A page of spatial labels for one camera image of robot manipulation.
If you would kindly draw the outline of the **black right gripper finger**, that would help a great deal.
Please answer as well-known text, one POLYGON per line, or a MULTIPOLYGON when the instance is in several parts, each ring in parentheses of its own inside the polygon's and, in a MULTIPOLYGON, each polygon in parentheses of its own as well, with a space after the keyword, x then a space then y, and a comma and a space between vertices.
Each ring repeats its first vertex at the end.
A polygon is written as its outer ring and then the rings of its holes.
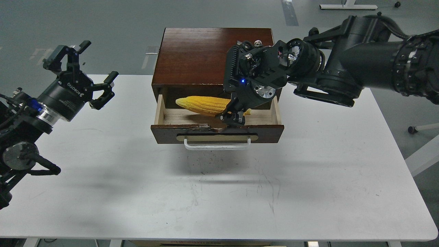
POLYGON ((216 119, 220 119, 226 125, 245 125, 246 118, 244 113, 247 108, 237 98, 233 97, 231 101, 226 105, 224 111, 215 116, 216 119))

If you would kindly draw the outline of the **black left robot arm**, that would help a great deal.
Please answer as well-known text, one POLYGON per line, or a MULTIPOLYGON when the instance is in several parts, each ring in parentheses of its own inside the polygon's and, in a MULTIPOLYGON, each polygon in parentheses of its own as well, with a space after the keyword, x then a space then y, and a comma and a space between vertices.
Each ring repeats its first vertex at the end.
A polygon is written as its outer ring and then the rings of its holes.
POLYGON ((35 142, 43 133, 51 133, 55 123, 62 119, 70 122, 86 103, 101 109, 113 97, 114 79, 109 73, 103 83, 95 84, 80 70, 79 56, 89 46, 89 40, 68 47, 59 45, 47 59, 44 69, 57 77, 39 97, 31 97, 18 87, 11 97, 1 95, 0 206, 9 206, 10 193, 25 175, 58 175, 60 167, 39 154, 35 142))

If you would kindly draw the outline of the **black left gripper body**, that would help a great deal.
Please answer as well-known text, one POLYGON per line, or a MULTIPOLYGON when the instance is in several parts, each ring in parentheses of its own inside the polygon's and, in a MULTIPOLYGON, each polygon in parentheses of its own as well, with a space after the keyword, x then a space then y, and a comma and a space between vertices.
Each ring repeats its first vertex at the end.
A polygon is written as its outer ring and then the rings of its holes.
POLYGON ((78 79, 78 83, 55 80, 37 97, 37 101, 70 122, 85 103, 92 100, 93 93, 86 92, 84 88, 93 84, 89 77, 78 79))

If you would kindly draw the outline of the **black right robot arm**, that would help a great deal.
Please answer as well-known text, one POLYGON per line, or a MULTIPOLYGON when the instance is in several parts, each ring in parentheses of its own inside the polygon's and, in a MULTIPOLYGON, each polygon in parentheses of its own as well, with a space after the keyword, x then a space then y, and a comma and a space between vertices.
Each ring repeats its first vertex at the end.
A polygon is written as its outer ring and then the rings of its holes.
POLYGON ((407 35, 382 15, 349 16, 325 32, 312 28, 303 39, 273 46, 238 42, 226 55, 224 91, 232 99, 216 118, 242 126, 245 111, 272 101, 287 83, 300 97, 346 107, 365 87, 438 104, 438 52, 438 30, 407 35))

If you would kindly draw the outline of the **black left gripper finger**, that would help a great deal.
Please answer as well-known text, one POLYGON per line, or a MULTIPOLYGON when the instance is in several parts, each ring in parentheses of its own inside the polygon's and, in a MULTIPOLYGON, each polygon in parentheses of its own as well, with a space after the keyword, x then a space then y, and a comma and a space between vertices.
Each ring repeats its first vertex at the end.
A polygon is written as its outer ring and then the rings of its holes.
POLYGON ((43 59, 43 68, 53 72, 60 80, 66 79, 68 82, 79 82, 82 73, 79 65, 79 55, 91 44, 91 41, 84 40, 78 47, 59 45, 48 58, 43 59), (65 56, 67 56, 67 69, 62 71, 61 61, 65 56))
POLYGON ((103 81, 103 83, 94 84, 89 87, 89 92, 94 91, 103 91, 102 95, 97 99, 92 99, 89 101, 89 105, 91 108, 95 110, 102 109, 115 95, 113 92, 114 79, 119 75, 117 71, 112 71, 109 73, 107 78, 103 81))

